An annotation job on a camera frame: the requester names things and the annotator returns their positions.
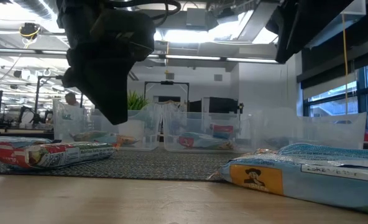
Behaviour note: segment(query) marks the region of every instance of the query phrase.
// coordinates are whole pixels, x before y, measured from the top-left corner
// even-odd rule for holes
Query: white container
[[[239,139],[237,114],[165,112],[165,149],[173,152],[249,152],[250,139]]]
[[[298,117],[289,108],[258,111],[252,115],[254,149],[273,149],[294,143],[362,149],[366,113],[322,118]]]
[[[87,131],[85,129],[85,114],[84,108],[65,105],[58,100],[53,100],[54,139],[72,142],[72,134]]]
[[[122,144],[120,149],[149,151],[159,145],[159,105],[149,104],[140,111],[128,111],[127,122],[119,125],[112,125],[98,110],[85,111],[59,101],[53,102],[53,108],[55,139],[61,139],[63,142],[74,141],[73,136],[77,134],[101,131],[111,136],[125,136],[135,140],[133,144]]]
[[[25,129],[51,131],[53,129],[53,125],[52,124],[25,124]]]

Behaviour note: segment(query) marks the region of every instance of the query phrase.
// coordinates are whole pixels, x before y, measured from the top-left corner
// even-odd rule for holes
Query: black robotic end effector
[[[285,63],[301,51],[353,0],[285,0],[272,14],[265,28],[278,34],[275,60]]]
[[[71,67],[63,85],[77,87],[112,124],[127,121],[127,74],[154,51],[155,34],[155,18],[114,8],[156,2],[175,1],[63,0],[58,5],[58,23],[65,28],[71,47],[67,52]]]

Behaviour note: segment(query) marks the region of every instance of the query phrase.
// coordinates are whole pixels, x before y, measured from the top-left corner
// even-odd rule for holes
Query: red and white snack package
[[[74,142],[13,147],[0,142],[0,161],[13,169],[56,169],[109,158],[116,148],[108,143]]]

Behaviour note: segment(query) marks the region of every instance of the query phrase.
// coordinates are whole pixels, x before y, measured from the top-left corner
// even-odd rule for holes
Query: snack bar wrapper
[[[79,142],[104,142],[113,144],[114,146],[128,146],[139,141],[134,137],[108,133],[106,131],[88,131],[85,133],[71,135],[71,138],[73,138],[74,141]]]
[[[214,138],[207,134],[183,133],[178,142],[186,148],[202,148],[217,150],[234,150],[234,144],[231,140]]]
[[[116,148],[108,143],[74,142],[13,147],[0,142],[0,161],[13,169],[55,169],[109,158]]]
[[[301,143],[261,152],[229,161],[219,174],[250,189],[368,213],[368,150]]]
[[[234,132],[234,126],[211,124],[210,129],[213,131],[213,137],[221,139],[229,139]]]
[[[0,136],[0,142],[9,142],[13,147],[26,147],[36,144],[48,144],[52,141],[43,138],[22,138],[22,137],[4,137]]]

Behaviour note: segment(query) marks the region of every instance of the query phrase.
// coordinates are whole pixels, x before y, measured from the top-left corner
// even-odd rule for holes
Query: desk
[[[0,175],[0,224],[368,223],[368,215],[231,184]]]
[[[9,137],[27,137],[27,138],[47,138],[54,139],[54,132],[46,132],[44,130],[31,130],[31,129],[8,129],[5,132],[4,129],[0,129],[0,136]]]

